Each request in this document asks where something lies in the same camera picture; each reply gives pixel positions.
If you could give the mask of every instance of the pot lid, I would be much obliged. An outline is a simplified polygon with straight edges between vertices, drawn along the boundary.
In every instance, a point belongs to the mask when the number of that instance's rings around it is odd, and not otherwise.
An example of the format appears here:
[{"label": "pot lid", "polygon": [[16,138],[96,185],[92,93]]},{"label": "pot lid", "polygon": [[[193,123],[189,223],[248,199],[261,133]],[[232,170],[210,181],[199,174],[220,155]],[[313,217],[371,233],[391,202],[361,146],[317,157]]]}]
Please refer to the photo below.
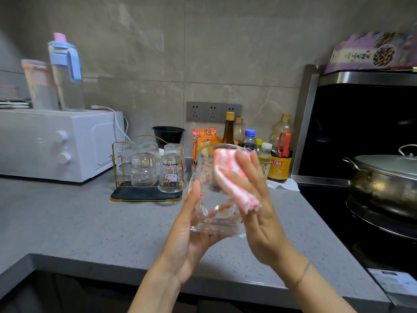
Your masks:
[{"label": "pot lid", "polygon": [[354,158],[368,168],[391,176],[417,180],[417,158],[398,155],[364,155]]}]

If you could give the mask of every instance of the white cable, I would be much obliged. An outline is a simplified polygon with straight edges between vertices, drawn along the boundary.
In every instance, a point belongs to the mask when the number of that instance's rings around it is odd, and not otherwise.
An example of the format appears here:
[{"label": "white cable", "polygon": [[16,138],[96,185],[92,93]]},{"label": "white cable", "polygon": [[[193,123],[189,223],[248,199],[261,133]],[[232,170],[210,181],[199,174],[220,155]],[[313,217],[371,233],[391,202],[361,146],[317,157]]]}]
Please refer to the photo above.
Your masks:
[{"label": "white cable", "polygon": [[120,128],[119,123],[117,122],[116,111],[115,110],[113,110],[112,108],[109,108],[107,106],[101,106],[101,105],[92,105],[90,108],[93,109],[93,110],[98,110],[100,108],[105,108],[107,110],[112,111],[114,113],[114,122],[116,123],[118,129],[122,132],[122,134],[127,138],[128,141],[130,140],[129,136],[127,136],[126,133]]},{"label": "white cable", "polygon": [[125,119],[125,121],[126,121],[126,129],[125,129],[125,134],[127,134],[128,133],[128,128],[129,128],[129,121],[128,121],[128,119],[126,118],[126,116],[123,116],[123,118]]}]

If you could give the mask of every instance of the power cord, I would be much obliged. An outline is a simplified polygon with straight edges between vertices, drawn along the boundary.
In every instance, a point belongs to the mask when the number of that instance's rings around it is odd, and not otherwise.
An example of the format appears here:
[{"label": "power cord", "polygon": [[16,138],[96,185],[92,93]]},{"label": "power cord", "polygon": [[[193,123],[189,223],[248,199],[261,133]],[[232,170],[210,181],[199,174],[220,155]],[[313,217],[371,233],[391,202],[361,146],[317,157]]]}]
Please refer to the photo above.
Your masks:
[{"label": "power cord", "polygon": [[130,140],[129,136],[126,135],[126,132],[128,131],[128,127],[129,127],[129,122],[128,122],[128,120],[124,116],[123,116],[123,118],[126,120],[126,131],[123,131],[120,128],[119,123],[117,122],[117,118],[116,118],[116,111],[113,110],[112,108],[109,108],[107,106],[101,106],[101,105],[92,105],[90,108],[92,110],[100,110],[100,109],[104,108],[104,109],[107,109],[107,110],[112,111],[114,113],[114,122],[116,123],[117,128],[122,132],[122,134],[126,137],[126,139],[128,141]]}]

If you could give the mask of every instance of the person's right hand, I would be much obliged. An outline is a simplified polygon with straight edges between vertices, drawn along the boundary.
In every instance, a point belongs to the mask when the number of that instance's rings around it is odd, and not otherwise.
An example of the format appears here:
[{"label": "person's right hand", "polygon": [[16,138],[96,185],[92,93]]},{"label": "person's right hand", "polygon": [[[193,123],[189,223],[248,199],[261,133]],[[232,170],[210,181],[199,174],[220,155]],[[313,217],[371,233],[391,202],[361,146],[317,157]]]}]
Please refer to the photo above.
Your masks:
[{"label": "person's right hand", "polygon": [[222,169],[222,172],[239,187],[254,194],[262,204],[258,213],[249,211],[245,214],[241,210],[241,216],[251,251],[261,263],[274,268],[282,253],[291,244],[276,216],[256,152],[251,152],[249,160],[242,150],[238,150],[236,161],[246,174],[248,181],[243,180],[233,171]]}]

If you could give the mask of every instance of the hello kitty cartoon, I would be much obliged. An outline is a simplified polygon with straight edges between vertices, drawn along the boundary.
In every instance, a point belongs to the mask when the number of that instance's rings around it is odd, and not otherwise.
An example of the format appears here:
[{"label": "hello kitty cartoon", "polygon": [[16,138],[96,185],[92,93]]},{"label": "hello kitty cartoon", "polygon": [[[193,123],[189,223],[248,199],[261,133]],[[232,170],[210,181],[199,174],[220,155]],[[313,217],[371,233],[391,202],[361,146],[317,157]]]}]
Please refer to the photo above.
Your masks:
[{"label": "hello kitty cartoon", "polygon": [[175,173],[175,167],[165,167],[164,181],[171,183],[177,182],[178,175]]}]

